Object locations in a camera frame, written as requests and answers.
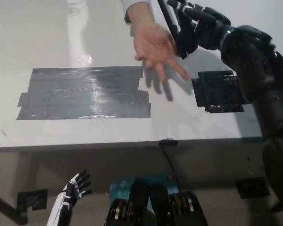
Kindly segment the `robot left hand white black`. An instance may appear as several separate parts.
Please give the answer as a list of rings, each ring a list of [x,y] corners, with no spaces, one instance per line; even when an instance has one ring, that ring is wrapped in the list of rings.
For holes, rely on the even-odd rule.
[[[63,189],[63,207],[66,206],[70,211],[79,199],[92,194],[92,190],[88,189],[90,184],[90,175],[86,170],[77,173]]]

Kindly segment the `person's bare hand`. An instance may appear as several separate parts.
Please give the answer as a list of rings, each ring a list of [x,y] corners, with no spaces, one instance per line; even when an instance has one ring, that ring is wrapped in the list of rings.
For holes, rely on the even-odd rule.
[[[177,54],[169,32],[161,25],[148,20],[133,24],[136,60],[145,60],[146,68],[156,68],[161,82],[167,81],[164,65],[169,65],[183,80],[189,79],[186,70],[174,59]]]

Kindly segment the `robot right hand white black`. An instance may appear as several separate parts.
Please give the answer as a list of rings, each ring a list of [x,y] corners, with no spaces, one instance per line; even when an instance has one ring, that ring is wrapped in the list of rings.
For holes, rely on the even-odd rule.
[[[181,59],[199,46],[219,49],[224,31],[231,27],[231,21],[220,12],[186,0],[166,0],[161,10]]]

